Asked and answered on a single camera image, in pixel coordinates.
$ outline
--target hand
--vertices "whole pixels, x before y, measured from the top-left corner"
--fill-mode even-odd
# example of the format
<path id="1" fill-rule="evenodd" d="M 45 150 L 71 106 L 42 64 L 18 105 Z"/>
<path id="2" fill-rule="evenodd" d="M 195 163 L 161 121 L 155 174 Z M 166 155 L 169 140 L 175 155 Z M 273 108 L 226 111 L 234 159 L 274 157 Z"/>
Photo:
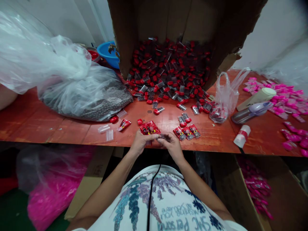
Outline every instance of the hand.
<path id="1" fill-rule="evenodd" d="M 132 155 L 136 155 L 137 157 L 141 155 L 144 150 L 144 146 L 147 141 L 151 141 L 157 139 L 159 137 L 158 134 L 151 134 L 151 135 L 143 135 L 140 130 L 136 132 L 134 142 L 129 149 L 129 152 Z"/>
<path id="2" fill-rule="evenodd" d="M 185 160 L 179 139 L 170 132 L 162 134 L 166 136 L 170 140 L 170 142 L 161 138 L 157 139 L 157 141 L 168 149 L 168 152 L 171 155 L 172 159 L 178 165 Z"/>

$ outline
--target cardboard box under table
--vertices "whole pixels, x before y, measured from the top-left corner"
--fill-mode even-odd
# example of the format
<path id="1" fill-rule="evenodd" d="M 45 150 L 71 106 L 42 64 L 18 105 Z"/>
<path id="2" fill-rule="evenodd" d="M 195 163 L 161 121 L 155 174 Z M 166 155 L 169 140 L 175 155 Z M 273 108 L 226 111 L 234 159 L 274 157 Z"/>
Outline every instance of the cardboard box under table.
<path id="1" fill-rule="evenodd" d="M 308 230 L 308 195 L 278 156 L 246 156 L 266 175 L 272 193 L 266 198 L 274 219 L 258 214 L 248 194 L 236 156 L 211 155 L 219 198 L 236 222 L 249 231 Z"/>
<path id="2" fill-rule="evenodd" d="M 204 88 L 216 81 L 240 58 L 237 54 L 259 18 L 267 0 L 109 0 L 120 70 L 127 78 L 133 49 L 140 40 L 158 36 L 183 42 L 211 42 L 211 73 Z"/>

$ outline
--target person's left hand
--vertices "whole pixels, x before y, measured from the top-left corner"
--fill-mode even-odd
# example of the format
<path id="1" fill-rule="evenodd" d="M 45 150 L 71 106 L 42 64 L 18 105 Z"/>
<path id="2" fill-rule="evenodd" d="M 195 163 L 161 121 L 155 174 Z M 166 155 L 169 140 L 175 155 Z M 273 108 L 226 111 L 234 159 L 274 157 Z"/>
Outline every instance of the person's left hand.
<path id="1" fill-rule="evenodd" d="M 134 142 L 132 143 L 129 152 L 132 155 L 136 155 L 138 157 L 143 152 L 146 142 L 157 139 L 158 137 L 158 134 L 143 135 L 141 131 L 138 130 L 136 132 Z"/>

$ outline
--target forearm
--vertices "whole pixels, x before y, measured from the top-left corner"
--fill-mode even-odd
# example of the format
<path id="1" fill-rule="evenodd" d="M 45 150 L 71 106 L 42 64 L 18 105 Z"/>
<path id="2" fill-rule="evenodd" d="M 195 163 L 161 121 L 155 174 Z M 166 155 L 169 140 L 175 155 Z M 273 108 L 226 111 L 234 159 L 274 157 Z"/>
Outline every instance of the forearm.
<path id="1" fill-rule="evenodd" d="M 212 189 L 198 176 L 190 164 L 183 160 L 178 164 L 186 184 L 193 194 L 195 194 L 211 210 L 216 212 L 224 220 L 233 220 L 227 208 L 212 191 Z"/>
<path id="2" fill-rule="evenodd" d="M 113 172 L 86 201 L 74 220 L 85 217 L 99 217 L 121 192 L 136 159 L 136 155 L 128 152 Z"/>

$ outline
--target blue plastic bowl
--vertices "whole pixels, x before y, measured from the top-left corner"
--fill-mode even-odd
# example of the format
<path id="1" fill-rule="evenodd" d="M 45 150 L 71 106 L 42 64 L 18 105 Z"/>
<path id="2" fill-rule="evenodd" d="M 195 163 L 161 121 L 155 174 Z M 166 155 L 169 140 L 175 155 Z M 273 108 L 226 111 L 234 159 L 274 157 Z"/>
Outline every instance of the blue plastic bowl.
<path id="1" fill-rule="evenodd" d="M 112 51 L 111 54 L 109 54 L 108 52 L 108 47 L 111 43 L 115 44 L 114 41 L 102 43 L 97 47 L 97 52 L 101 57 L 106 59 L 107 63 L 109 63 L 110 66 L 119 69 L 120 59 L 115 55 L 116 54 L 115 50 Z"/>

